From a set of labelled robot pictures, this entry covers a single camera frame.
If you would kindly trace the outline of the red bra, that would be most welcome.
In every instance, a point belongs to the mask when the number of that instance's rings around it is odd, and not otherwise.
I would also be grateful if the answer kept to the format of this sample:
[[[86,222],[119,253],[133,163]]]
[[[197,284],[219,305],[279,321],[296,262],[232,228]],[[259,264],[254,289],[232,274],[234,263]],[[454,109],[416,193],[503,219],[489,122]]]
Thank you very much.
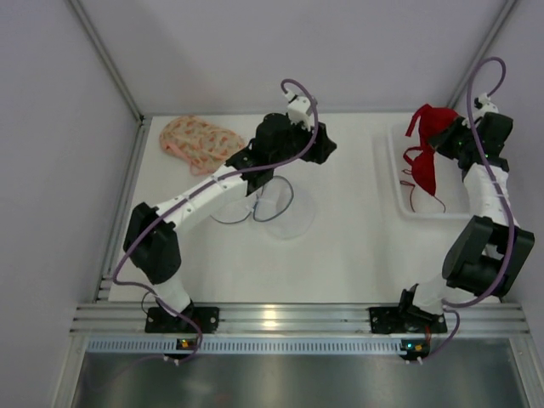
[[[413,202],[416,187],[421,188],[435,199],[441,205],[443,212],[446,211],[445,204],[436,196],[435,151],[429,140],[431,137],[445,131],[458,117],[457,112],[451,108],[432,107],[429,104],[422,105],[412,115],[405,136],[410,138],[417,127],[419,145],[407,148],[403,153],[403,159],[409,165],[409,168],[403,169],[402,173],[411,176],[413,181],[401,180],[399,183],[411,187],[409,203],[413,212],[416,211]]]

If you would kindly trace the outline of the clear plastic dome insert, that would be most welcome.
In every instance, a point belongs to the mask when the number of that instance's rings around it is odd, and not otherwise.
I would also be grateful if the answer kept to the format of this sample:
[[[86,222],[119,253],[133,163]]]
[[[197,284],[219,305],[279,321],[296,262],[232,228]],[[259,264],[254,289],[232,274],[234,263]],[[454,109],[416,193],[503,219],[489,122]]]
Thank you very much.
[[[257,192],[227,204],[211,218],[222,225],[251,220],[274,238],[285,241],[304,235],[314,222],[315,214],[311,194],[285,176],[276,175]]]

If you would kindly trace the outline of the pink floral mesh laundry bag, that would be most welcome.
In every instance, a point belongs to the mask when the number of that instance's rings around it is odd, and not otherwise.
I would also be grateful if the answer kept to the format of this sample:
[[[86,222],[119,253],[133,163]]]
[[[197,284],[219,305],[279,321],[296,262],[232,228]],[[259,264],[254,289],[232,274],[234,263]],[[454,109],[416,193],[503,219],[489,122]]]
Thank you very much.
[[[215,173],[247,146],[239,134],[193,115],[171,120],[160,132],[159,144],[165,153],[186,162],[195,176]]]

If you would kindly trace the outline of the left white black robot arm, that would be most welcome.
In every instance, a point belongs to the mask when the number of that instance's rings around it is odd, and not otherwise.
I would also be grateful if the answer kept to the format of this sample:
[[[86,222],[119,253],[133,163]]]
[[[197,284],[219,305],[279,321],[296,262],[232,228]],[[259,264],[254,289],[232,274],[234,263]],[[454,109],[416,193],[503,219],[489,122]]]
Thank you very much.
[[[266,115],[248,146],[204,181],[169,201],[154,206],[141,202],[132,210],[119,263],[130,261],[144,273],[144,289],[167,314],[188,319],[192,300],[180,275],[179,233],[261,190],[277,168],[296,160],[321,165],[336,148],[315,111]]]

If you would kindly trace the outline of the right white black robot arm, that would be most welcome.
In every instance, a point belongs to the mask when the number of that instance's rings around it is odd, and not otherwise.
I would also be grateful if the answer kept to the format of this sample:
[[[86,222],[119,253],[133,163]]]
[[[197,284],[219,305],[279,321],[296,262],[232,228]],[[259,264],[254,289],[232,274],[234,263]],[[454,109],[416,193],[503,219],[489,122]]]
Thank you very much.
[[[429,320],[442,309],[464,309],[506,295],[535,245],[521,229],[507,193],[509,165],[501,156],[513,119],[487,111],[457,117],[428,139],[431,150],[457,163],[471,218],[445,256],[441,274],[401,294],[405,315]]]

